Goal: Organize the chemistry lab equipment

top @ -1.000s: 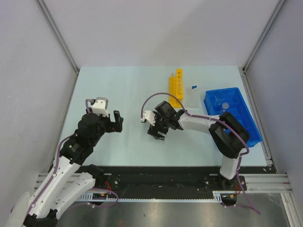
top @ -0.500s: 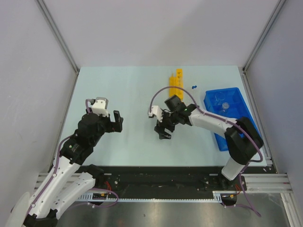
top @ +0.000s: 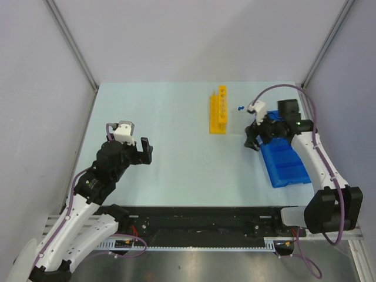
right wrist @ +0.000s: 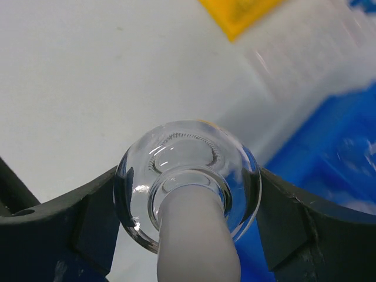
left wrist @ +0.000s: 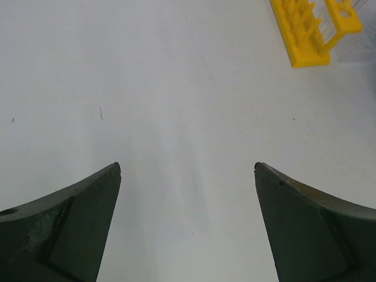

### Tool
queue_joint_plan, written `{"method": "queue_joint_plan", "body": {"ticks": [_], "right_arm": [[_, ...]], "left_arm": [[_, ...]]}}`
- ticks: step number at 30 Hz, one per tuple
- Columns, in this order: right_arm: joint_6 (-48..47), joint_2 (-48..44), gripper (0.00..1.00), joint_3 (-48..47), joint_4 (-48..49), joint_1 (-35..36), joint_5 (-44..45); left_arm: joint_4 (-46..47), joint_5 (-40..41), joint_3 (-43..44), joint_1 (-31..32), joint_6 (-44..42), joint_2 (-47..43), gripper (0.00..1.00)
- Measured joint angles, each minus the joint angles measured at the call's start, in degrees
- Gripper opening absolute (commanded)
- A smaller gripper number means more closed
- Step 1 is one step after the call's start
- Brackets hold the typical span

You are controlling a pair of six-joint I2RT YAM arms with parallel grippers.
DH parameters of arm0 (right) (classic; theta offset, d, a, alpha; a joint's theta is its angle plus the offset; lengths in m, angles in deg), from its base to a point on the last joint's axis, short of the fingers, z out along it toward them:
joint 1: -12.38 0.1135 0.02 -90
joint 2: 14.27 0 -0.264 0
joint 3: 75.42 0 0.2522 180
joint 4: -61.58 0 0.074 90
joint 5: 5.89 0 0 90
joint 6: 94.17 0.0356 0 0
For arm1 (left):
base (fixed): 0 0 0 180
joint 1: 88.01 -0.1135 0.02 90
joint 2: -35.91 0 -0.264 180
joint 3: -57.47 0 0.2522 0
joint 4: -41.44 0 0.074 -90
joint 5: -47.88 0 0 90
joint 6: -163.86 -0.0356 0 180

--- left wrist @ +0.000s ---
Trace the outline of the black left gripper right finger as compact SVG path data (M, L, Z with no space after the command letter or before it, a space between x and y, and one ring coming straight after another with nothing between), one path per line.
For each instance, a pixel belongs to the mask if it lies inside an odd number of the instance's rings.
M254 167L279 281L375 281L375 209Z

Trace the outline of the yellow test tube rack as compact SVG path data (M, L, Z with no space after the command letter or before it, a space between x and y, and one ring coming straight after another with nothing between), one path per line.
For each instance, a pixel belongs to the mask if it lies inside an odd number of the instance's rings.
M347 35L363 25L352 1L271 1L293 68L329 65L331 51Z

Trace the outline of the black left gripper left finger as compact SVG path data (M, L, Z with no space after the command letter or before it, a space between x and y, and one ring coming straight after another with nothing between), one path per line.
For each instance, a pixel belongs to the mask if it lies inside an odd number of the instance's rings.
M115 162L1 211L1 281L96 281L120 183Z

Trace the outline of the clear plastic well plate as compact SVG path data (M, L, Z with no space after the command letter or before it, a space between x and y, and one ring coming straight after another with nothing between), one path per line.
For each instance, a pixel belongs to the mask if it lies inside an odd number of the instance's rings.
M355 1L360 33L346 35L335 47L339 63L375 63L375 1Z

